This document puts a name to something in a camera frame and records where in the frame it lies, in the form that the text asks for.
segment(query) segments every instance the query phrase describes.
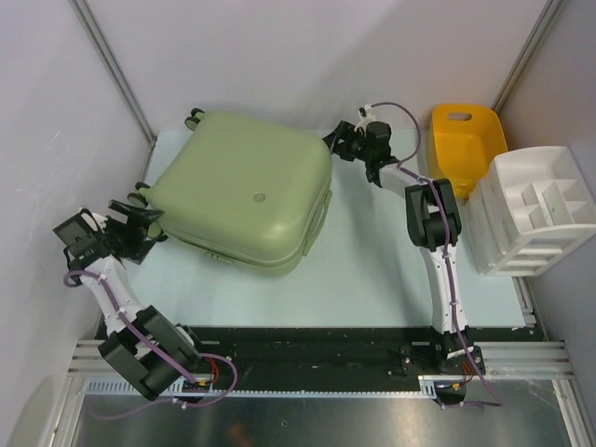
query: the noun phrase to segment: green suitcase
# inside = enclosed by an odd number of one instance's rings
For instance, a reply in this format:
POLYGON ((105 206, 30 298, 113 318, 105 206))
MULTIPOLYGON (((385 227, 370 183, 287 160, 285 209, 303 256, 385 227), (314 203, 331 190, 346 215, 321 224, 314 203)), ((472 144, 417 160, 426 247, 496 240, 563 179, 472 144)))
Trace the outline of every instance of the green suitcase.
POLYGON ((315 135, 209 112, 155 185, 140 192, 172 237, 223 260, 285 274, 327 215, 332 162, 315 135))

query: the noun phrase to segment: gray floor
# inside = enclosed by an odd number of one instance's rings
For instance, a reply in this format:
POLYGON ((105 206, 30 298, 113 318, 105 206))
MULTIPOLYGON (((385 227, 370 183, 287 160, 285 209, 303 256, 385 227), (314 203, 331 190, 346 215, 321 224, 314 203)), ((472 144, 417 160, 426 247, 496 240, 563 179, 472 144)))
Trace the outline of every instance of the gray floor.
MULTIPOLYGON (((442 411, 431 400, 227 399, 182 411, 170 403, 126 419, 141 398, 87 396, 76 446, 567 446, 571 445, 550 382, 501 382, 505 408, 442 411)), ((471 384, 468 398, 485 398, 471 384)))

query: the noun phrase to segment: hard-shell suitcase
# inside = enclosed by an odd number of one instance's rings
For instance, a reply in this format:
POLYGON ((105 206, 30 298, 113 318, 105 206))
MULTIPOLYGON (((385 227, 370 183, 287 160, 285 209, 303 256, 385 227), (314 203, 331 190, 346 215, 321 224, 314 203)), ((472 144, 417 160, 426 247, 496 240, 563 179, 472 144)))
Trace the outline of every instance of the hard-shell suitcase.
POLYGON ((174 161, 141 194, 163 231, 274 274, 308 254, 327 215, 332 162, 318 137, 244 115, 201 115, 174 161))

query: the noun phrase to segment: bin handle hole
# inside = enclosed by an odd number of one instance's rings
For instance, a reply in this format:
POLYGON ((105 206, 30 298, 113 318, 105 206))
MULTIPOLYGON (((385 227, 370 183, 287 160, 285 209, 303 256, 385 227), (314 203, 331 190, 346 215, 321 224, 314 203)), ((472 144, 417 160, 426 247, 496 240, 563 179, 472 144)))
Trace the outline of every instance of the bin handle hole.
POLYGON ((472 119, 472 115, 471 114, 449 114, 448 118, 452 119, 453 121, 469 121, 470 119, 472 119))

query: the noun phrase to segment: suitcase handle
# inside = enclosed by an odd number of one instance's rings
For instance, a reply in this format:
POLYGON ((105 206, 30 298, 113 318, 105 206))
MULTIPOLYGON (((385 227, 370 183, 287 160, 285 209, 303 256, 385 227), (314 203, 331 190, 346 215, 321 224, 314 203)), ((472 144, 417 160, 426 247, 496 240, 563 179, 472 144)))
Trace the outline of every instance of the suitcase handle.
POLYGON ((332 201, 333 192, 330 189, 325 196, 325 200, 323 201, 323 215, 320 216, 318 219, 317 228, 313 231, 308 239, 306 240, 305 247, 302 250, 302 255, 306 256, 310 249, 313 248, 313 244, 317 240, 318 235, 320 234, 320 230, 323 229, 323 225, 325 224, 325 219, 327 219, 327 211, 329 211, 329 204, 332 201))

